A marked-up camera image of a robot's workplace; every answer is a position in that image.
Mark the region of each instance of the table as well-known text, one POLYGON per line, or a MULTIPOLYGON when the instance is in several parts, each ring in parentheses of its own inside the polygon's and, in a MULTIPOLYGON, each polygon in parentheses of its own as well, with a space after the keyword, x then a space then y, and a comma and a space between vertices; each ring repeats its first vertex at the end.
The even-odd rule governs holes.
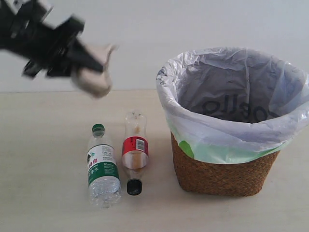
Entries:
POLYGON ((278 156, 262 191, 247 198, 183 191, 155 90, 0 94, 0 232, 290 232, 309 230, 309 129, 278 156), (103 123, 120 160, 124 116, 148 117, 150 163, 139 196, 107 209, 87 195, 86 145, 103 123))

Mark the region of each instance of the wicker basket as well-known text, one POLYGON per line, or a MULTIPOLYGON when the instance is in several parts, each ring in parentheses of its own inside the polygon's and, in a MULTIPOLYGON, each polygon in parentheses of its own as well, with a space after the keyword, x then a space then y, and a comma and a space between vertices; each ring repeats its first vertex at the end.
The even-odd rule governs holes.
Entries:
POLYGON ((253 196, 264 184, 279 151, 244 164, 210 164, 192 159, 178 146, 173 134, 176 176, 185 191, 219 196, 253 196))

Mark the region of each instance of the white wall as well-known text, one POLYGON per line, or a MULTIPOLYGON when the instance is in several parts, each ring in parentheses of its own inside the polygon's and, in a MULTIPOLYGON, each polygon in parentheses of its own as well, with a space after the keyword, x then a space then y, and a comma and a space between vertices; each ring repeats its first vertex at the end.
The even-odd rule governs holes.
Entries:
MULTIPOLYGON (((115 42, 114 89, 155 88, 155 76, 182 51, 260 49, 309 71, 308 0, 50 0, 48 21, 86 20, 86 42, 115 42)), ((73 90, 69 81, 20 77, 25 61, 0 54, 0 92, 73 90)))

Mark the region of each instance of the water bottle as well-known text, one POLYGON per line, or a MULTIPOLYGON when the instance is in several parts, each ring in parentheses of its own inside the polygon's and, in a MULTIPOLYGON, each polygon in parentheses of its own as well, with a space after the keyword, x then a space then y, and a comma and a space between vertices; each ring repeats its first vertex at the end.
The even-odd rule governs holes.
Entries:
POLYGON ((149 159, 146 124, 147 118, 139 110, 127 113, 121 161, 128 176, 126 191, 132 196, 141 194, 141 177, 149 159))
POLYGON ((88 188, 90 201, 100 208, 119 202, 121 186, 114 148, 102 124, 92 127, 88 143, 88 188))

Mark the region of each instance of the bottle label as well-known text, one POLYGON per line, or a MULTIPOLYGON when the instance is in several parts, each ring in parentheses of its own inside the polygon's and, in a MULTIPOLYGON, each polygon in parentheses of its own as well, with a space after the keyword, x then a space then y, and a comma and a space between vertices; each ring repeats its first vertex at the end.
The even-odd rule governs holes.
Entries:
POLYGON ((138 136, 127 138, 122 146, 122 156, 130 151, 142 151, 148 156, 149 153, 147 140, 138 136))
POLYGON ((103 176, 114 176, 119 179, 113 154, 114 148, 105 144, 95 146, 88 151, 88 185, 103 176))

